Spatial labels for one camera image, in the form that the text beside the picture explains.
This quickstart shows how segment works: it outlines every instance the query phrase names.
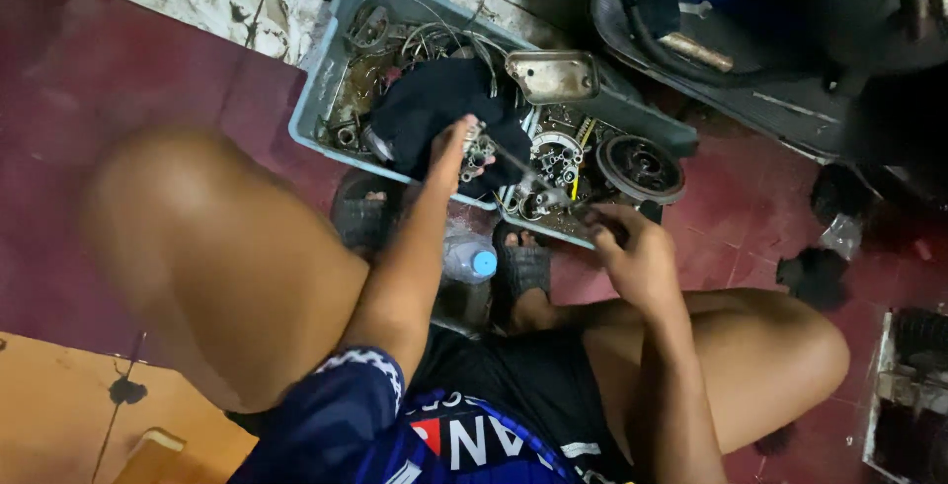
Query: metal plate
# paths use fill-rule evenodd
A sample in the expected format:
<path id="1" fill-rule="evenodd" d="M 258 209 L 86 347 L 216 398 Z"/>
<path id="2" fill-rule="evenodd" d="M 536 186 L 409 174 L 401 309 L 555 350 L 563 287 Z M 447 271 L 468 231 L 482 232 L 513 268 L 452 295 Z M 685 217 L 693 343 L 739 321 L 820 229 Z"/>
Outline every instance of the metal plate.
<path id="1" fill-rule="evenodd" d="M 504 63 L 507 74 L 531 104 L 592 99 L 599 95 L 599 70 L 585 50 L 514 50 Z"/>

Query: dirty floor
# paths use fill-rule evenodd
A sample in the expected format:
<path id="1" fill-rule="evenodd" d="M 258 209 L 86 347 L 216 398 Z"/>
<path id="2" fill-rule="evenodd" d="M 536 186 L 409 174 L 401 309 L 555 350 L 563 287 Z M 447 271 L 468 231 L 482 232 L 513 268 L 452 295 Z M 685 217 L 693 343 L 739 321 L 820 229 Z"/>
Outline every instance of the dirty floor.
<path id="1" fill-rule="evenodd" d="M 97 153 L 130 129 L 214 126 L 327 211 L 345 168 L 294 143 L 287 122 L 304 81 L 222 33 L 208 33 L 128 0 L 4 0 L 0 9 L 0 481 L 110 482 L 137 438 L 160 426 L 211 453 L 216 480 L 252 441 L 143 341 L 93 271 L 75 205 Z M 644 82 L 672 115 L 683 98 Z M 712 111 L 689 108 L 701 147 L 685 161 L 687 195 L 666 211 L 681 284 L 779 288 L 776 262 L 811 245 L 820 227 L 808 197 L 818 166 Z M 848 272 L 851 299 L 830 318 L 852 350 L 847 380 L 797 422 L 786 454 L 746 448 L 727 457 L 735 484 L 857 484 L 869 366 L 887 308 L 933 306 L 948 295 L 944 251 L 929 262 L 864 252 Z M 612 296 L 581 248 L 553 261 L 553 299 Z M 114 403 L 119 377 L 147 388 Z"/>

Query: rubber hose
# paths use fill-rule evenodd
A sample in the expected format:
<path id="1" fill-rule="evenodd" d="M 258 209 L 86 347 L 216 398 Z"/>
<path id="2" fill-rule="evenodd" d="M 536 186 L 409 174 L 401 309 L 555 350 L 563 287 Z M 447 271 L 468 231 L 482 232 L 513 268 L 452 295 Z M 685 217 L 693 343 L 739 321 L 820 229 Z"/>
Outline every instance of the rubber hose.
<path id="1" fill-rule="evenodd" d="M 630 8 L 629 17 L 635 40 L 646 51 L 646 54 L 659 66 L 691 81 L 715 87 L 751 87 L 767 82 L 799 81 L 820 76 L 816 68 L 766 68 L 746 73 L 721 73 L 711 68 L 692 66 L 676 54 L 669 52 L 664 45 L 652 37 L 645 20 L 642 19 L 639 6 L 634 5 Z"/>

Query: blue jersey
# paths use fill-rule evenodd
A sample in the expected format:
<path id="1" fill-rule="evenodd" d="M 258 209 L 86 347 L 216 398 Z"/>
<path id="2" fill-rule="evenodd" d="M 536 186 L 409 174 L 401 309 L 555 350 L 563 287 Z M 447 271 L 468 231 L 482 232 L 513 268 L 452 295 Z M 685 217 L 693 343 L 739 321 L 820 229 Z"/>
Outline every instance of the blue jersey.
<path id="1" fill-rule="evenodd" d="M 385 351 L 340 351 L 267 417 L 231 484 L 581 481 L 563 455 L 488 402 L 443 391 L 404 397 L 401 367 Z"/>

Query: wrench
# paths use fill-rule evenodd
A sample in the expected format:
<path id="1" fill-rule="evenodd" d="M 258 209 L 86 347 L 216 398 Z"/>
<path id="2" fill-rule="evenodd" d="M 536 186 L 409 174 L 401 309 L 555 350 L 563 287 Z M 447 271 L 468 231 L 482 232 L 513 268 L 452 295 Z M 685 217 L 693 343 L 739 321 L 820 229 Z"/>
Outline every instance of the wrench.
<path id="1" fill-rule="evenodd" d="M 691 3 L 678 3 L 678 10 L 681 13 L 692 13 L 697 17 L 702 19 L 707 19 L 708 12 L 713 9 L 711 3 L 707 1 L 702 1 L 701 4 L 695 5 Z"/>

